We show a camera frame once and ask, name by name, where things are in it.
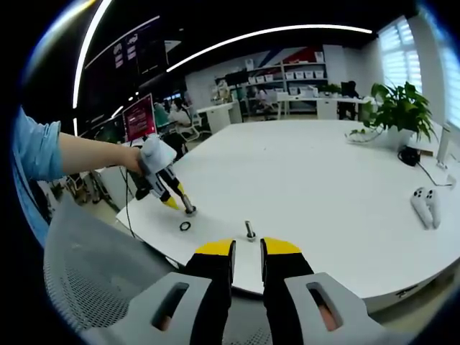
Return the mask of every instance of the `white wall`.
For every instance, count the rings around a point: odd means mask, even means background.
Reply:
[[[356,92],[360,96],[369,95],[367,87],[367,72],[365,70],[364,60],[365,56],[362,50],[344,48],[346,72],[348,81],[356,83]]]
[[[212,88],[216,86],[216,78],[224,77],[228,73],[245,68],[246,65],[244,61],[249,58],[253,59],[254,66],[257,66],[266,54],[266,52],[258,52],[257,54],[238,57],[187,75],[185,77],[185,84],[193,108],[200,109],[213,105],[211,102],[211,91]]]
[[[341,45],[323,45],[323,50],[328,83],[340,86],[342,81],[348,81],[344,48]]]
[[[442,125],[445,119],[443,70],[435,37],[421,15],[410,18],[408,24],[420,61],[423,95],[430,101],[433,120]]]
[[[382,56],[380,55],[379,41],[377,39],[362,48],[364,58],[363,88],[366,94],[371,92],[374,83],[385,83],[383,80]]]
[[[323,48],[329,83],[340,85],[342,81],[355,81],[360,96],[368,96],[374,83],[383,83],[377,40],[360,50],[340,45],[324,45]]]

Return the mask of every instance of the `white cabinet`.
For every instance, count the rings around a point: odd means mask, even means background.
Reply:
[[[319,120],[337,120],[337,101],[318,99],[316,101],[316,111]]]

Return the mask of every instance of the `white plant pot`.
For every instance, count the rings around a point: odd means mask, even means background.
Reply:
[[[414,133],[414,131],[410,131],[409,129],[401,129],[398,131],[396,126],[392,126],[387,131],[388,147],[391,150],[399,151],[409,144],[410,138]]]

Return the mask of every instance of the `black cable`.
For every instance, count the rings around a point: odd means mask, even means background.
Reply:
[[[439,185],[438,183],[435,182],[435,180],[431,177],[430,173],[426,171],[426,169],[421,165],[419,162],[417,163],[419,167],[422,168],[422,170],[425,172],[425,174],[430,178],[431,182],[436,186],[436,187],[449,187],[452,185],[452,183],[447,183],[445,185]]]
[[[133,236],[133,238],[136,238],[136,235],[134,235],[134,232],[132,231],[132,228],[131,228],[131,220],[129,219],[129,212],[128,212],[128,188],[129,188],[128,187],[128,169],[126,169],[126,176],[123,176],[123,171],[121,171],[121,168],[119,169],[120,169],[121,176],[123,177],[124,182],[126,183],[126,217],[128,218],[129,231],[131,232],[131,235]]]

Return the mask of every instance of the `person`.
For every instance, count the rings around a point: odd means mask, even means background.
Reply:
[[[342,96],[348,96],[350,98],[359,98],[359,94],[356,91],[357,84],[351,80],[348,82],[348,88],[342,91]],[[354,121],[357,116],[356,104],[339,102],[339,120],[348,118],[346,115],[347,111],[350,113],[350,119]]]
[[[179,130],[190,127],[192,124],[188,111],[180,98],[174,98],[168,119],[171,122],[176,122],[176,128]]]
[[[273,110],[273,105],[268,98],[266,90],[262,86],[257,86],[254,88],[254,93],[256,99],[258,100],[256,111],[261,111],[263,114],[265,114],[265,121],[270,120],[270,118],[267,116],[267,113]]]
[[[12,165],[14,184],[24,215],[42,247],[48,223],[29,187],[31,180],[52,181],[64,175],[122,165],[142,174],[138,165],[140,150],[108,142],[98,142],[60,131],[60,122],[38,124],[23,109],[14,123]]]
[[[155,113],[155,123],[157,127],[164,126],[168,123],[168,114],[165,110],[165,107],[160,103],[160,99],[156,98],[153,103],[153,109]]]

